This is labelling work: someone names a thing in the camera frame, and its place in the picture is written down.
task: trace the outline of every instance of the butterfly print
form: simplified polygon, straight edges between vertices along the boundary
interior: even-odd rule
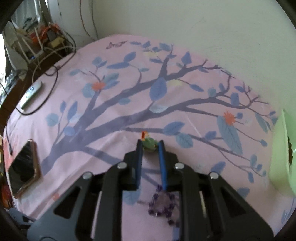
[[[112,47],[118,48],[121,47],[123,44],[125,44],[127,41],[119,42],[117,44],[113,44],[112,42],[109,43],[109,45],[106,47],[106,49],[110,49]]]

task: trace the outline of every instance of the phone screen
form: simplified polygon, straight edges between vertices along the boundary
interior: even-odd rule
[[[34,177],[33,150],[28,141],[13,160],[8,169],[12,194],[15,195],[30,179]]]

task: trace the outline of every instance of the light green container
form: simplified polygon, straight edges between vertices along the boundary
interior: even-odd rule
[[[291,166],[288,137],[293,150]],[[269,179],[281,194],[296,195],[296,122],[284,110],[274,126]]]

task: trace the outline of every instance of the white remote control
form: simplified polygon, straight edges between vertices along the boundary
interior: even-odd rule
[[[22,96],[20,100],[20,107],[24,109],[28,104],[29,100],[40,90],[42,86],[41,81],[36,81],[30,88],[26,91],[26,93]]]

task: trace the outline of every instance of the silver screw head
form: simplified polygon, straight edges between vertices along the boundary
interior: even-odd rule
[[[219,174],[218,173],[216,173],[216,172],[211,172],[210,173],[210,178],[211,179],[218,179],[218,177],[219,177]]]
[[[92,173],[91,172],[85,172],[83,175],[82,175],[82,178],[84,180],[88,180],[92,177]]]
[[[125,168],[127,168],[128,167],[128,165],[126,164],[126,162],[120,162],[120,163],[118,163],[118,165],[117,165],[117,168],[118,169],[125,169]]]
[[[175,168],[176,169],[183,169],[184,168],[184,164],[182,162],[178,162],[175,164]]]

